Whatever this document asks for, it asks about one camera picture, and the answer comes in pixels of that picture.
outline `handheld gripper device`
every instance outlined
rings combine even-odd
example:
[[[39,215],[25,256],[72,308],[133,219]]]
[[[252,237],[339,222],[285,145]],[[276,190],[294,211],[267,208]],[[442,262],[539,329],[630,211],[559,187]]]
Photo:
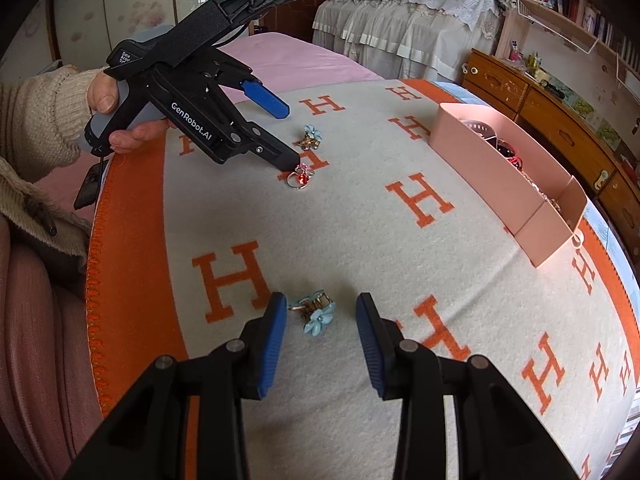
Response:
[[[370,294],[356,301],[358,334],[371,385],[402,399],[393,480],[446,480],[443,396],[453,396],[460,480],[578,480],[526,402],[489,359],[438,357],[381,319]]]
[[[219,164],[238,153],[254,152],[279,170],[292,171],[300,163],[298,153],[259,124],[246,121],[220,86],[243,91],[278,119],[289,115],[289,106],[266,89],[250,67],[218,49],[228,41],[217,42],[271,7],[293,1],[208,0],[175,27],[159,26],[121,41],[104,71],[118,81],[118,107],[92,117],[81,146],[107,156],[112,152],[109,135],[115,130],[166,117]]]
[[[264,315],[209,355],[158,357],[82,448],[63,480],[184,478],[188,409],[199,397],[197,478],[249,480],[242,399],[263,400],[273,384],[287,300],[271,295]]]

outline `drawer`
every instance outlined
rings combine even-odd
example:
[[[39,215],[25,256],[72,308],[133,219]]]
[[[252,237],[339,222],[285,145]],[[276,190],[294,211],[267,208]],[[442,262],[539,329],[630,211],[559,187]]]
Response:
[[[619,173],[602,188],[600,203],[606,209],[633,261],[640,260],[640,203]]]
[[[469,57],[468,72],[465,75],[465,82],[467,81],[488,92],[514,112],[520,110],[529,86],[497,63],[478,54],[471,54]]]
[[[551,141],[592,189],[602,171],[613,174],[615,166],[598,143],[545,95],[529,90],[520,116]]]
[[[516,112],[511,110],[507,105],[503,104],[501,101],[498,101],[498,99],[496,99],[494,96],[492,96],[488,92],[485,92],[484,90],[482,90],[479,86],[476,86],[467,80],[465,80],[463,86],[467,90],[469,90],[473,95],[481,98],[482,101],[484,101],[488,105],[498,110],[501,114],[507,116],[512,121],[515,120]]]

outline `wooden dresser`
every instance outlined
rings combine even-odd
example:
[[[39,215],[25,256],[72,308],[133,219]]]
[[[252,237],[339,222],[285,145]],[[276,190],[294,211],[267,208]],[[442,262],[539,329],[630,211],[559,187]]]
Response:
[[[492,56],[469,57],[463,86],[528,131],[604,209],[640,269],[640,189],[612,149],[561,100]]]

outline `drawer handle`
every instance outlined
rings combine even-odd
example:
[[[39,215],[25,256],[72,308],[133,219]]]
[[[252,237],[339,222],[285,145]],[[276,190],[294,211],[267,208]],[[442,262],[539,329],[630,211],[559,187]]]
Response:
[[[564,132],[562,130],[558,130],[558,133],[560,134],[560,137],[562,137],[566,142],[569,143],[570,146],[575,146],[575,142],[574,140],[571,138],[571,135],[569,135],[567,132]]]
[[[496,83],[498,83],[498,87],[502,86],[502,83],[495,75],[487,74],[486,79],[493,79]]]
[[[622,216],[625,217],[626,223],[629,224],[629,227],[633,229],[636,226],[636,224],[634,223],[634,218],[629,214],[629,211],[627,211],[625,208],[622,208]]]
[[[602,184],[604,184],[604,182],[609,178],[609,171],[607,170],[602,170],[602,172],[600,173],[600,177],[596,180],[595,184],[593,184],[593,187],[596,189],[596,191],[599,191],[600,188],[602,187]]]

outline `sweater sleeve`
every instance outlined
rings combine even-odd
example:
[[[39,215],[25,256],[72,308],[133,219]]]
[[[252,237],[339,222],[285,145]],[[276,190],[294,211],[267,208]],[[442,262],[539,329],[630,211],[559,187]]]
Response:
[[[99,70],[64,66],[17,84],[0,84],[0,156],[36,182],[80,155],[78,135],[91,118],[86,91]]]

